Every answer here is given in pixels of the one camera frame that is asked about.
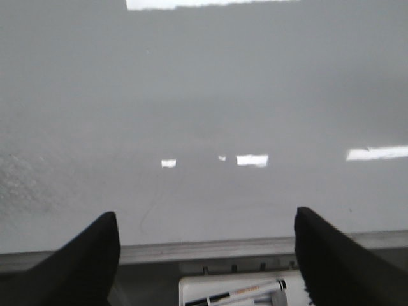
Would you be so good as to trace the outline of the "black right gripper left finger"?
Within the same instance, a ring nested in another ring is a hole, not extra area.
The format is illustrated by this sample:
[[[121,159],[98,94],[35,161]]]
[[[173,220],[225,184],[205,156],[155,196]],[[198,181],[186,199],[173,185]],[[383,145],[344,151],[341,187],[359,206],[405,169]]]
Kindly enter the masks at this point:
[[[120,258],[114,212],[51,256],[1,283],[1,305],[109,305]]]

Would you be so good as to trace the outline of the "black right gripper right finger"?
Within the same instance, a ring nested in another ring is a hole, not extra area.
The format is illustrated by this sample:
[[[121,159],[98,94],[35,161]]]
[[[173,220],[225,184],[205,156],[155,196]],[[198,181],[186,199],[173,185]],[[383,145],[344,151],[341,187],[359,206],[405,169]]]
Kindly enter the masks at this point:
[[[407,272],[298,207],[295,254],[312,305],[407,305]]]

